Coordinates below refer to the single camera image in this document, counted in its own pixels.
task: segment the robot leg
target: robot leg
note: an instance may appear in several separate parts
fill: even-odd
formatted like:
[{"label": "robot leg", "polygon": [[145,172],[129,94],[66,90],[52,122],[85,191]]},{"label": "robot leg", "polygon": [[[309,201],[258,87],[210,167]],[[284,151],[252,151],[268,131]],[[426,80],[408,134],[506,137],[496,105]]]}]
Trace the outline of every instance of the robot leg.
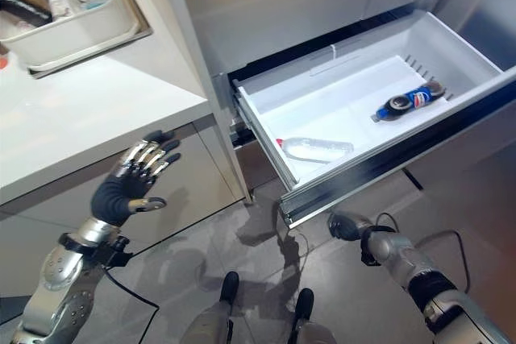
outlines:
[{"label": "robot leg", "polygon": [[181,344],[226,344],[231,341],[231,309],[239,288],[239,275],[230,271],[224,278],[220,300],[199,314],[181,339]]},{"label": "robot leg", "polygon": [[181,344],[226,344],[231,305],[219,301],[199,314],[186,330]]},{"label": "robot leg", "polygon": [[304,288],[299,293],[288,344],[337,344],[328,328],[310,321],[314,293]]},{"label": "robot leg", "polygon": [[308,321],[299,330],[296,344],[337,344],[337,341],[328,328]]}]

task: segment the cabinet door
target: cabinet door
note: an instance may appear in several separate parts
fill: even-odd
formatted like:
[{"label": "cabinet door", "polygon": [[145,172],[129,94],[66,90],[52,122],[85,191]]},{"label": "cabinet door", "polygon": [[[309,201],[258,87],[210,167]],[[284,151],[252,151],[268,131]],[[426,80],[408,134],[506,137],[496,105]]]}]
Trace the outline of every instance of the cabinet door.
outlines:
[{"label": "cabinet door", "polygon": [[[138,213],[122,228],[131,244],[145,247],[182,230],[235,201],[201,138],[189,124],[177,130],[181,158],[152,188],[163,197],[159,211]],[[119,155],[74,172],[2,206],[0,222],[0,295],[31,294],[45,255],[64,232],[75,231],[90,215],[89,201]]]},{"label": "cabinet door", "polygon": [[[391,97],[431,80],[444,97],[372,120]],[[281,209],[295,227],[511,102],[515,81],[516,66],[501,71],[434,15],[414,12],[234,84],[244,120],[288,189]],[[292,138],[351,146],[326,163],[300,160],[277,142]]]}]

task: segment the blue bottle label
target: blue bottle label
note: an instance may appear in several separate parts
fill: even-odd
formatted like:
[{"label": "blue bottle label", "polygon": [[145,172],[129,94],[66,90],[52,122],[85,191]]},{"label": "blue bottle label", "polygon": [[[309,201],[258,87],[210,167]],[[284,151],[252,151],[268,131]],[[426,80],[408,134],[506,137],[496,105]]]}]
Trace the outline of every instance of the blue bottle label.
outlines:
[{"label": "blue bottle label", "polygon": [[431,101],[430,90],[425,86],[408,92],[406,96],[412,101],[415,109],[422,108]]}]

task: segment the plastic water bottle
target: plastic water bottle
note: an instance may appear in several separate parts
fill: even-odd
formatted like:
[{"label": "plastic water bottle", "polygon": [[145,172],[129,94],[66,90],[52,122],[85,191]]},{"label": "plastic water bottle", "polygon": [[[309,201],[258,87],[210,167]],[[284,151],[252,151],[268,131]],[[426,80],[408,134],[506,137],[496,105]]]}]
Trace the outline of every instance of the plastic water bottle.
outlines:
[{"label": "plastic water bottle", "polygon": [[405,94],[391,97],[377,112],[372,116],[374,122],[380,120],[392,121],[403,114],[423,108],[433,101],[441,98],[446,93],[446,89],[437,81],[429,81],[425,85],[411,90]]},{"label": "plastic water bottle", "polygon": [[277,139],[276,141],[287,157],[315,163],[331,163],[354,150],[351,143],[308,139],[306,137],[292,137],[290,139]]}]

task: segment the white cabinet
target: white cabinet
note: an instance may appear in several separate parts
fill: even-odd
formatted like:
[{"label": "white cabinet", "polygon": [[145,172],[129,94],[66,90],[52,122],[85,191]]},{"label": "white cabinet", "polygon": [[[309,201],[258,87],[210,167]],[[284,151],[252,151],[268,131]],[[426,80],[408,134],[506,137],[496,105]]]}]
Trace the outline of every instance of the white cabinet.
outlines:
[{"label": "white cabinet", "polygon": [[[163,197],[168,205],[127,221],[122,234],[132,241],[128,251],[141,251],[240,199],[232,194],[194,125],[182,126],[176,133],[181,158],[149,193]],[[89,201],[118,157],[113,155],[2,206],[2,296],[33,292],[44,256],[60,234],[74,231],[90,215]]]}]

